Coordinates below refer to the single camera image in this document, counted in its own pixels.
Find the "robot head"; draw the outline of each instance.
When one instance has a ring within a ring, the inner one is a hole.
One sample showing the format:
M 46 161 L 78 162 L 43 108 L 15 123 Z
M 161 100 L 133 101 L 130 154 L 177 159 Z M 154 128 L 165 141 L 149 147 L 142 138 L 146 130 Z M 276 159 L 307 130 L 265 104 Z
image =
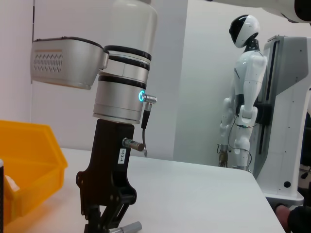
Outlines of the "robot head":
M 237 17 L 230 26 L 229 33 L 233 43 L 238 48 L 243 48 L 246 41 L 255 38 L 260 31 L 258 20 L 251 15 Z

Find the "person's hand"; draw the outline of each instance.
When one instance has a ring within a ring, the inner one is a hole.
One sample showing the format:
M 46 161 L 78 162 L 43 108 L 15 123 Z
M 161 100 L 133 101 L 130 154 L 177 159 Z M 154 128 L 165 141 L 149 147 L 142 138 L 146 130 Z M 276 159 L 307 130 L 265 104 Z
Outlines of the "person's hand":
M 288 216 L 290 215 L 290 212 L 290 209 L 284 205 L 280 205 L 276 208 L 276 216 L 286 233 L 291 232 L 288 227 Z

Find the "yellow plastic bin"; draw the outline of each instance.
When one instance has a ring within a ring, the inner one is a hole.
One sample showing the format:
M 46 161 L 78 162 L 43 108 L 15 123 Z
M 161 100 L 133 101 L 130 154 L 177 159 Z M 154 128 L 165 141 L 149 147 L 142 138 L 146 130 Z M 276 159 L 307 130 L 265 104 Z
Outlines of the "yellow plastic bin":
M 32 209 L 58 191 L 68 166 L 49 126 L 0 121 L 0 159 L 4 174 L 4 225 Z

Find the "humanoid robot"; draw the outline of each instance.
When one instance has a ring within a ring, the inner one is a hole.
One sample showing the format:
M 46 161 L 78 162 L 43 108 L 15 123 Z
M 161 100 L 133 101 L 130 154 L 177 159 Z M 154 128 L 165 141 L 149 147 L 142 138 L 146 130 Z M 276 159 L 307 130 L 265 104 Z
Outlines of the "humanoid robot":
M 230 96 L 223 103 L 219 166 L 228 167 L 229 136 L 234 122 L 238 126 L 233 147 L 237 168 L 248 170 L 249 139 L 258 113 L 254 103 L 267 67 L 267 58 L 261 54 L 256 40 L 259 30 L 258 20 L 251 15 L 236 18 L 229 29 L 235 46 L 237 48 L 246 46 L 246 49 L 235 65 Z

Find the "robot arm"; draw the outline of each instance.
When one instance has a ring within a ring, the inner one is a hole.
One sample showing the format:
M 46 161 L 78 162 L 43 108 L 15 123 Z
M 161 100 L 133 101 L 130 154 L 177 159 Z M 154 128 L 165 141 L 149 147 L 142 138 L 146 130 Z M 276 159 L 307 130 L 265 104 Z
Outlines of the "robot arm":
M 232 120 L 234 117 L 234 106 L 235 106 L 235 85 L 234 83 L 231 85 L 230 97 L 224 99 L 223 103 L 223 117 L 220 124 L 220 139 L 221 143 L 218 145 L 220 146 L 220 156 L 219 156 L 219 164 L 218 166 L 221 167 L 228 167 L 228 139 L 231 129 Z
M 251 55 L 244 80 L 244 111 L 243 118 L 250 119 L 253 106 L 261 90 L 262 80 L 267 67 L 267 58 L 260 52 Z
M 145 130 L 156 98 L 145 94 L 157 13 L 150 0 L 116 0 L 112 7 L 109 46 L 77 38 L 36 40 L 31 56 L 32 80 L 79 89 L 98 87 L 93 116 L 96 125 L 90 163 L 77 174 L 85 233 L 108 233 L 117 228 L 137 194 L 127 179 L 131 149 L 143 151 L 145 142 L 133 141 L 146 103 Z M 100 206 L 106 206 L 103 213 Z
M 311 23 L 309 0 L 207 0 L 244 7 L 261 7 L 265 11 L 284 17 L 291 23 Z

